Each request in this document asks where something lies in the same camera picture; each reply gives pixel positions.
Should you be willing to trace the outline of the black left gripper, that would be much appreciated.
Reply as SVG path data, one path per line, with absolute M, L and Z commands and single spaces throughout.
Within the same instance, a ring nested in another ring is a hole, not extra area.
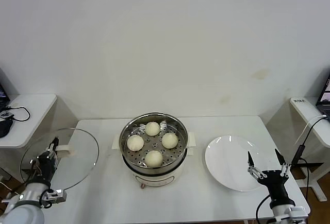
M 50 150 L 37 156 L 36 176 L 38 179 L 50 183 L 57 169 L 56 148 L 59 145 L 59 138 L 54 137 L 50 143 Z

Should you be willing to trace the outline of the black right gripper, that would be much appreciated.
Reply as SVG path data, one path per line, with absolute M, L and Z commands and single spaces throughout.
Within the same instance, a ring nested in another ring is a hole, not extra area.
M 281 170 L 261 171 L 255 167 L 253 158 L 250 152 L 248 152 L 248 173 L 261 185 L 264 185 L 268 189 L 271 198 L 270 206 L 286 204 L 294 205 L 294 201 L 289 198 L 285 188 L 285 183 L 288 180 L 289 171 L 291 169 L 291 164 L 285 161 L 285 158 L 277 149 L 275 149 L 275 153 L 281 166 Z

